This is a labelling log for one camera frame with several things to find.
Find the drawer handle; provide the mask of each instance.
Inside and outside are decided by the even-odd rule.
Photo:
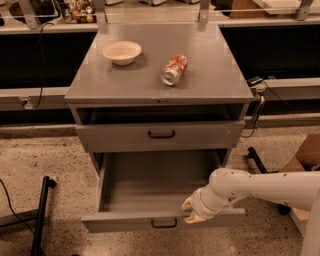
[[[151,220],[151,226],[153,228],[158,228],[158,229],[160,229],[160,228],[175,228],[177,226],[177,224],[178,224],[177,218],[174,218],[174,223],[172,225],[165,225],[165,226],[157,226],[154,224],[154,220],[153,219]]]
[[[153,134],[151,131],[148,131],[148,137],[150,139],[171,139],[176,135],[174,130],[171,131],[171,134]]]

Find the gray cabinet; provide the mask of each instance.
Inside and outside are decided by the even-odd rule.
[[[90,232],[235,224],[243,209],[226,208],[195,225],[185,224],[189,213],[181,210],[184,200],[207,184],[210,173],[226,164],[252,100],[232,55],[217,37],[219,28],[137,24],[109,25],[107,31],[98,33],[66,96],[99,177],[96,212],[84,216],[83,223]],[[163,32],[174,37],[175,31],[184,36],[168,48]],[[181,43],[185,39],[192,47]],[[139,41],[143,56],[124,67],[101,58],[103,45],[116,40]],[[161,46],[165,58],[150,47],[152,42]],[[161,83],[159,71],[175,48],[188,56],[189,73],[169,88]],[[200,66],[206,52],[216,55]]]

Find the black cable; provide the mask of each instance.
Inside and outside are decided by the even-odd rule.
[[[7,201],[8,201],[8,205],[9,205],[10,211],[12,212],[12,214],[13,214],[18,220],[20,220],[20,221],[31,231],[31,233],[32,233],[33,236],[34,236],[34,235],[35,235],[35,234],[34,234],[34,231],[33,231],[32,228],[29,226],[29,224],[28,224],[26,221],[24,221],[22,218],[20,218],[20,217],[16,214],[16,212],[13,210],[12,205],[11,205],[11,200],[10,200],[9,192],[8,192],[8,190],[7,190],[4,182],[2,181],[2,179],[0,179],[0,182],[1,182],[2,187],[3,187],[3,189],[4,189],[5,193],[6,193]],[[41,253],[45,256],[45,253],[44,253],[44,251],[42,250],[42,248],[40,248],[40,250],[41,250]]]
[[[41,25],[41,29],[40,29],[40,34],[39,34],[39,46],[40,46],[40,51],[41,51],[41,57],[42,57],[42,75],[41,75],[41,89],[40,89],[40,95],[39,95],[39,99],[38,99],[38,103],[32,107],[32,109],[37,108],[42,100],[42,92],[43,92],[43,87],[44,87],[44,71],[45,71],[45,57],[44,57],[44,51],[43,51],[43,47],[42,47],[42,32],[45,26],[47,25],[54,25],[52,22],[47,22]]]
[[[270,90],[270,92],[272,92],[280,101],[282,101],[283,103],[287,104],[288,106],[292,107],[287,101],[283,100],[280,98],[280,96],[270,88],[270,86],[268,85],[268,83],[264,80],[261,81],[265,86],[267,86],[267,88]]]
[[[242,136],[241,135],[241,138],[249,139],[254,134],[254,131],[256,130],[256,125],[257,125],[258,119],[259,119],[259,117],[257,117],[256,120],[253,123],[253,128],[252,128],[252,131],[251,131],[250,135],[248,135],[248,136]]]

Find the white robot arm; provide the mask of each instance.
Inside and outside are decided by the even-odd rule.
[[[213,218],[219,211],[245,197],[311,211],[301,255],[320,255],[320,172],[250,174],[219,168],[209,184],[187,198],[183,210],[192,210],[187,223]]]

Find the speckled floor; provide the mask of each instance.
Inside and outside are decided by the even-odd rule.
[[[277,170],[308,133],[319,132],[319,126],[305,123],[261,128],[251,138],[240,140],[228,166],[256,168],[246,157],[247,148],[253,146],[267,169]],[[48,199],[49,218],[42,241],[46,256],[299,255],[302,236],[290,216],[281,216],[276,205],[253,198],[238,203],[247,216],[234,227],[90,234],[80,219],[94,212],[97,178],[73,127],[0,128],[0,149],[0,177],[15,211],[38,207],[43,176],[57,181]],[[1,216],[11,214],[2,188],[0,205]],[[32,234],[22,224],[0,230],[1,255],[30,255],[31,245]]]

